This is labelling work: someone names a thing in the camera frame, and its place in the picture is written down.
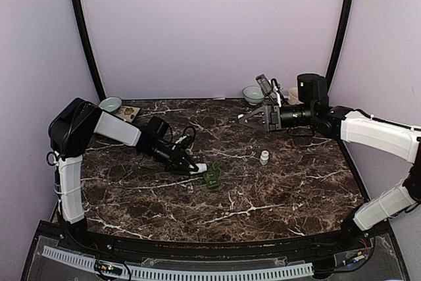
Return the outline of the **white pill bottle front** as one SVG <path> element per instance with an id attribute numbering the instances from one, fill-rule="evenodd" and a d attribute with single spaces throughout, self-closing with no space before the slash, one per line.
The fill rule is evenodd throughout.
<path id="1" fill-rule="evenodd" d="M 191 174 L 201 174 L 208 171 L 208 166 L 205 163 L 197 163 L 196 167 L 197 167 L 197 170 L 191 171 Z"/>

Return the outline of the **green weekly pill organizer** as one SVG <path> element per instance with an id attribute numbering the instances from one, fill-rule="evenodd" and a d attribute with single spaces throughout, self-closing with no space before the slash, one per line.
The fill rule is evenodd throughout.
<path id="1" fill-rule="evenodd" d="M 210 190 L 215 190 L 220 187 L 220 169 L 222 162 L 220 159 L 215 160 L 211 165 L 207 167 L 207 171 L 203 173 L 203 180 L 205 181 L 206 187 Z"/>

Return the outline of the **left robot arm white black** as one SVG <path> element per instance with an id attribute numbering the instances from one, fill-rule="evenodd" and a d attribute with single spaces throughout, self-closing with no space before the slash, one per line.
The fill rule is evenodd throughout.
<path id="1" fill-rule="evenodd" d="M 65 223 L 85 221 L 82 203 L 82 162 L 94 136 L 103 136 L 126 147 L 133 147 L 175 175 L 190 176 L 208 170 L 187 153 L 196 134 L 183 133 L 176 141 L 164 138 L 169 123 L 153 116 L 141 127 L 133 125 L 79 97 L 52 121 L 48 129 L 51 150 L 47 162 L 55 167 L 55 193 L 59 214 Z"/>

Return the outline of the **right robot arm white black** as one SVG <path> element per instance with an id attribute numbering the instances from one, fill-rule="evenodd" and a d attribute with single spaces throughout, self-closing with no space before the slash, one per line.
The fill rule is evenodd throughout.
<path id="1" fill-rule="evenodd" d="M 360 242 L 361 232 L 420 204 L 420 128 L 376 118 L 361 109 L 331 107 L 328 83 L 319 74 L 297 77 L 299 103 L 291 105 L 280 93 L 276 80 L 257 76 L 264 96 L 276 93 L 271 104 L 240 115 L 239 123 L 265 132 L 308 126 L 326 138 L 358 143 L 404 159 L 412 166 L 406 179 L 381 196 L 364 203 L 341 224 L 335 244 L 348 251 Z"/>

